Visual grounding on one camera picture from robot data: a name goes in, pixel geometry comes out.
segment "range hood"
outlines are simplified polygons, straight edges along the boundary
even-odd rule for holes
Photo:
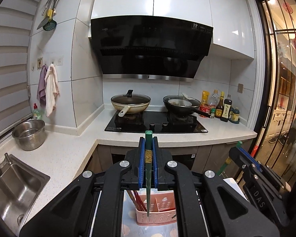
[[[210,26],[166,17],[91,20],[92,46],[104,78],[192,81],[212,34]]]

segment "white door trim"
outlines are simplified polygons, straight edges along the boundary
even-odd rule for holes
[[[253,101],[251,106],[250,115],[248,118],[247,127],[251,130],[254,129],[255,123],[258,118],[261,99],[263,95],[263,86],[264,86],[264,74],[265,74],[265,49],[264,49],[264,36],[262,23],[260,19],[260,14],[258,6],[255,0],[248,0],[249,9],[251,10],[251,15],[253,19],[254,35],[257,46],[257,67],[256,67],[256,76],[255,76],[255,88],[253,93]]]

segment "purple towel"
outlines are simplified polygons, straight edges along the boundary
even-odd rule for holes
[[[46,93],[45,93],[45,76],[47,73],[46,66],[43,65],[41,74],[39,76],[38,88],[37,88],[37,100],[41,106],[46,106]]]

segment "window blind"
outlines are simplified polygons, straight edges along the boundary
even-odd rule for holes
[[[0,4],[0,134],[31,113],[26,64],[39,1],[3,0]]]

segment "gas stove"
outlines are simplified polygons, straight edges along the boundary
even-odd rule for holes
[[[208,133],[197,121],[196,116],[180,118],[170,112],[143,111],[138,114],[126,114],[124,117],[115,113],[105,128],[107,132],[145,133],[152,130],[157,134]]]

